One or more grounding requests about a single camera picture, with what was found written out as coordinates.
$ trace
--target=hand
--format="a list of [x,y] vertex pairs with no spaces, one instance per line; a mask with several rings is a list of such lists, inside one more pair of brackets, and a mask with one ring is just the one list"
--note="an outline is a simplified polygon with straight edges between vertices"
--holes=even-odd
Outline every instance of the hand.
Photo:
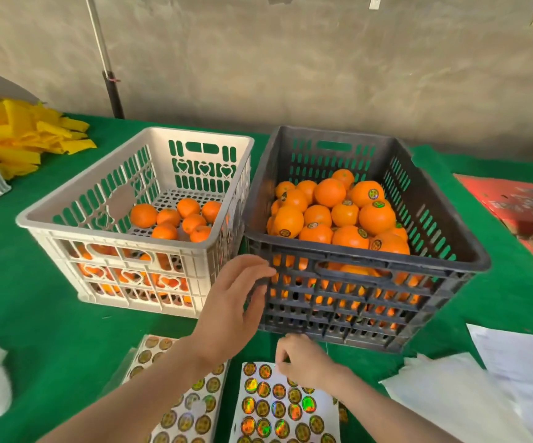
[[305,334],[287,334],[277,343],[277,368],[302,387],[326,389],[326,381],[335,376],[337,365]]
[[258,286],[246,312],[244,303],[254,283],[276,274],[268,261],[245,254],[230,260],[217,276],[191,335],[196,351],[209,371],[240,352],[254,336],[264,310],[266,286]]

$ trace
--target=green tablecloth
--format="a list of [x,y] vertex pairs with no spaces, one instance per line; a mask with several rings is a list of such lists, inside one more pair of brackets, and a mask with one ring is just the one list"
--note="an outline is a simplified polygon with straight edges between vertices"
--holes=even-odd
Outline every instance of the green tablecloth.
[[[35,174],[14,180],[0,199],[0,346],[14,390],[11,409],[0,418],[0,441],[33,442],[96,400],[130,348],[142,335],[189,334],[195,320],[85,304],[30,234],[14,223],[24,208],[106,155],[139,130],[156,124],[81,117],[98,149],[77,155],[47,155]],[[255,139],[255,168],[268,140]],[[494,175],[533,181],[533,165],[440,156],[415,148],[415,162],[433,177],[487,251],[492,270],[476,276],[420,331],[405,355],[430,357],[471,351],[465,323],[533,333],[533,257],[452,177]],[[217,426],[217,442],[229,435],[242,361],[272,361],[278,336],[258,332],[233,359]],[[337,362],[367,382],[395,374],[402,356],[328,345]],[[366,441],[351,417],[344,441]]]

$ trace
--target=concrete wall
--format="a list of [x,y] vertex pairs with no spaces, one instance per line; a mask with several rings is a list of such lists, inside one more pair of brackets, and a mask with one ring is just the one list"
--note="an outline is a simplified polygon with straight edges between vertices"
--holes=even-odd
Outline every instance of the concrete wall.
[[[96,1],[128,118],[533,160],[533,0]],[[100,71],[84,0],[0,0],[0,75],[110,116]]]

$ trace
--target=sticker sheet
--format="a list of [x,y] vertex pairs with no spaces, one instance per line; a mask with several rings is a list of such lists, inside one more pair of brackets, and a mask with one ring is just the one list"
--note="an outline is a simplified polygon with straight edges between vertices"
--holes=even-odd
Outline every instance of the sticker sheet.
[[[145,335],[123,384],[149,368],[160,357],[170,357],[176,339]],[[221,393],[229,361],[199,379],[162,417],[147,438],[147,443],[210,443],[213,441]]]
[[302,387],[268,362],[247,362],[230,443],[340,443],[338,402],[322,390]]

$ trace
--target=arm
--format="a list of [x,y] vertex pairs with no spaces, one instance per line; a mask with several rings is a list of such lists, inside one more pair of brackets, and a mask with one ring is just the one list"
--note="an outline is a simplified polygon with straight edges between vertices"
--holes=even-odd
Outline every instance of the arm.
[[277,367],[303,386],[320,388],[342,401],[378,443],[461,443],[417,413],[367,385],[350,369],[335,364],[306,335],[287,334],[277,344]]
[[39,443],[144,441],[181,394],[252,338],[264,309],[266,286],[256,288],[244,312],[246,296],[258,279],[275,273],[257,256],[241,255],[229,261],[207,296],[195,330],[174,343],[168,350],[170,357],[160,358]]

